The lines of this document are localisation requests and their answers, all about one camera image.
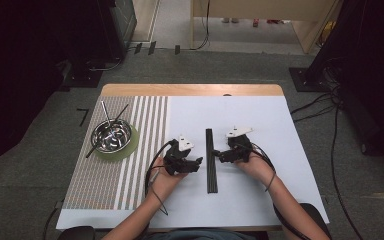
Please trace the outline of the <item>person's grey-blue clothing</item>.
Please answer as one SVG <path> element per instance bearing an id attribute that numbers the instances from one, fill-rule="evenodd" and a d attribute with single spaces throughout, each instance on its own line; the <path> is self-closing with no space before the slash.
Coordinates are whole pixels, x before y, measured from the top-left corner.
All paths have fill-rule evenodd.
<path id="1" fill-rule="evenodd" d="M 257 238 L 228 230 L 201 229 L 154 233 L 141 240 L 257 240 Z"/>

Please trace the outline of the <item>person's left hand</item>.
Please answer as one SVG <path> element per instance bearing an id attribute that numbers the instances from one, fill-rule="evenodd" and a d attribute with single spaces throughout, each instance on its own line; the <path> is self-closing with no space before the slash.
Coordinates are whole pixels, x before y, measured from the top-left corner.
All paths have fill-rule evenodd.
<path id="1" fill-rule="evenodd" d="M 157 158 L 151 173 L 157 173 L 157 176 L 149 187 L 146 198 L 157 202 L 164 202 L 176 186 L 186 177 L 186 174 L 170 175 L 164 168 L 162 157 Z"/>

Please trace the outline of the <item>black stand base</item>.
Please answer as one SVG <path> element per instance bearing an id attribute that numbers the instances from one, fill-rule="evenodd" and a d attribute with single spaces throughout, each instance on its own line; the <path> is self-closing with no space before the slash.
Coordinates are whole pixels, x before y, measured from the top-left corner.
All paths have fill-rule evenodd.
<path id="1" fill-rule="evenodd" d="M 63 88 L 96 88 L 100 82 L 102 71 L 92 71 L 84 62 L 64 62 L 65 67 L 62 71 L 64 80 L 61 84 Z"/>
<path id="2" fill-rule="evenodd" d="M 297 92 L 328 92 L 329 87 L 321 73 L 310 68 L 290 67 L 289 73 Z"/>

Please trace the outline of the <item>wooden desk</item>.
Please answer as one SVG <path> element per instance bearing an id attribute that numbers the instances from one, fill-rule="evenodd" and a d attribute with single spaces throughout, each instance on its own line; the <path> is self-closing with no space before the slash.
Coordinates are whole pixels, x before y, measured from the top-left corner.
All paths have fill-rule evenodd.
<path id="1" fill-rule="evenodd" d="M 325 25 L 339 13 L 343 0 L 190 0 L 190 46 L 196 17 L 290 20 L 308 54 Z"/>

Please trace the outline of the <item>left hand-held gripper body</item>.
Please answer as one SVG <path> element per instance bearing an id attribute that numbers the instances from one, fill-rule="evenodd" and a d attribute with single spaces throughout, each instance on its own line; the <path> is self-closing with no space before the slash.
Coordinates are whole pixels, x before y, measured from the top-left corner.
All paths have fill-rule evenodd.
<path id="1" fill-rule="evenodd" d="M 194 145 L 182 135 L 170 142 L 170 149 L 164 156 L 164 167 L 170 175 L 191 173 L 187 171 L 187 166 L 195 165 L 195 162 L 187 160 L 186 157 L 193 147 Z"/>

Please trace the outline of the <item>dark monitor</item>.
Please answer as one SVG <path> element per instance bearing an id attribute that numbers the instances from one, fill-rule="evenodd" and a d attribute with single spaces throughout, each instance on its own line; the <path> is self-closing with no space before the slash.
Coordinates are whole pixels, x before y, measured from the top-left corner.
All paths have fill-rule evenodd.
<path id="1" fill-rule="evenodd" d="M 97 0 L 112 59 L 123 59 L 137 24 L 133 0 Z"/>

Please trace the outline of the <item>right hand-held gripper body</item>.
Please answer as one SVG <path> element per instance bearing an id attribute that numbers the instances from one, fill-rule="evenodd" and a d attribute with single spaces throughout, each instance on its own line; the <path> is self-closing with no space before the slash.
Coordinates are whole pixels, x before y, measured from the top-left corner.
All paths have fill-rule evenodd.
<path id="1" fill-rule="evenodd" d="M 227 157 L 229 162 L 235 162 L 236 160 L 248 161 L 253 147 L 246 134 L 252 131 L 251 127 L 234 127 L 226 134 L 227 144 L 230 147 Z"/>

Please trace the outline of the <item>person's right hand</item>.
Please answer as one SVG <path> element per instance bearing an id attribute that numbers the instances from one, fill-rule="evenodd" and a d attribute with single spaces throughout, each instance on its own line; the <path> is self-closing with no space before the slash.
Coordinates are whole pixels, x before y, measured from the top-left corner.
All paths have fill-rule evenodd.
<path id="1" fill-rule="evenodd" d="M 268 187 L 274 179 L 275 173 L 269 164 L 259 155 L 251 153 L 249 160 L 237 160 L 235 164 L 249 176 L 260 181 L 265 187 Z"/>

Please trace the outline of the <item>black stand leg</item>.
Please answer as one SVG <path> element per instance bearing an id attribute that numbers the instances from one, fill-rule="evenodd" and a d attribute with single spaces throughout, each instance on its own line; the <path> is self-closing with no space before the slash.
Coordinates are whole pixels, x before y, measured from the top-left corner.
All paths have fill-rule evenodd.
<path id="1" fill-rule="evenodd" d="M 344 108 L 358 132 L 361 142 L 361 152 L 364 155 L 379 155 L 380 152 L 373 143 L 376 134 L 379 132 L 378 125 L 359 99 L 350 91 L 342 89 L 340 96 L 343 100 Z"/>

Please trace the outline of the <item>black curtain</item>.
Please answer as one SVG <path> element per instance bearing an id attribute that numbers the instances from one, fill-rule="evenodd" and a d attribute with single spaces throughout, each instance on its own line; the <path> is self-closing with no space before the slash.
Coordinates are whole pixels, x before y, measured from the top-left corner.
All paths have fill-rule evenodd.
<path id="1" fill-rule="evenodd" d="M 0 0 L 0 156 L 61 86 L 57 64 L 101 49 L 97 0 Z"/>
<path id="2" fill-rule="evenodd" d="M 373 143 L 384 155 L 384 0 L 344 0 L 336 25 L 310 65 L 331 67 L 379 127 Z"/>

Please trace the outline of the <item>yellow object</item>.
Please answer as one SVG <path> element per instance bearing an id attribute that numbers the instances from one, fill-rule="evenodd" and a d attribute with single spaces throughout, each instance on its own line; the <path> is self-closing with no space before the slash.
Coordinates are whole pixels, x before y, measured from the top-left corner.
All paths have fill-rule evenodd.
<path id="1" fill-rule="evenodd" d="M 322 32 L 321 32 L 321 34 L 319 36 L 319 40 L 318 40 L 318 44 L 320 46 L 322 46 L 326 42 L 327 38 L 329 37 L 329 35 L 333 31 L 335 25 L 336 25 L 335 21 L 329 21 L 325 25 L 325 27 L 323 28 L 323 30 L 322 30 Z"/>

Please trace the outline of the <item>silver metal rod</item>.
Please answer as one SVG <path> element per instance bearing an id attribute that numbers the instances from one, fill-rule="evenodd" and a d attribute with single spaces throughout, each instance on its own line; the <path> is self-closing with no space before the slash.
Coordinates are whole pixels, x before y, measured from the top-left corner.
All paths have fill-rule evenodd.
<path id="1" fill-rule="evenodd" d="M 111 119 L 109 117 L 109 114 L 108 114 L 108 110 L 107 110 L 107 107 L 106 107 L 106 104 L 103 100 L 101 100 L 101 106 L 102 106 L 102 109 L 104 111 L 104 115 L 105 115 L 105 118 L 106 118 L 106 122 L 108 124 L 108 128 L 110 130 L 112 130 L 112 122 L 111 122 Z"/>

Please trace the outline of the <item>metal bowl on green coaster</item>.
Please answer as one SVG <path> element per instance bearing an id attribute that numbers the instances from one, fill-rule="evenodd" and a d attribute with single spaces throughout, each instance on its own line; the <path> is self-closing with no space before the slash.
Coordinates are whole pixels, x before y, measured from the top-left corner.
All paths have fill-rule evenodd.
<path id="1" fill-rule="evenodd" d="M 129 157 L 138 147 L 139 132 L 131 125 L 128 127 L 96 127 L 90 137 L 94 147 L 93 154 L 106 161 L 116 161 Z"/>

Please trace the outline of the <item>striped woven placemat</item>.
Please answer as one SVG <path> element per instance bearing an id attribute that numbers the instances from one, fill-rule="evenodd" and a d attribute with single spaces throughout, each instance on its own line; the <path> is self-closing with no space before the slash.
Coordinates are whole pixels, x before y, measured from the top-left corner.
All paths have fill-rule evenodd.
<path id="1" fill-rule="evenodd" d="M 127 158 L 106 161 L 90 151 L 91 134 L 110 117 L 120 117 L 139 132 L 137 149 Z M 102 96 L 93 110 L 65 197 L 66 209 L 133 210 L 142 201 L 145 176 L 166 141 L 168 99 L 161 96 Z"/>

